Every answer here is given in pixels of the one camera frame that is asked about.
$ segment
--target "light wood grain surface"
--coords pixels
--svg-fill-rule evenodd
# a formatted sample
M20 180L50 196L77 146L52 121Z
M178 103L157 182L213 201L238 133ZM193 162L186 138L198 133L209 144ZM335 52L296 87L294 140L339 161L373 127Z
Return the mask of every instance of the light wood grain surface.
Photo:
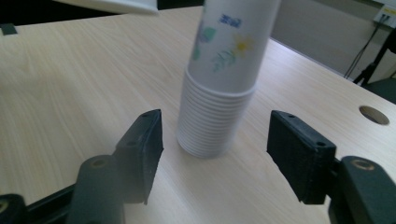
M396 105L269 41L259 88L224 156L197 159L175 133L183 69L200 7L17 27L0 36L0 194L33 203L76 181L88 158L111 154L143 112L163 111L164 152L148 206L127 223L329 223L327 205L298 202L265 152L273 109L337 146L337 158L380 163L396 179ZM359 111L385 114L379 125Z

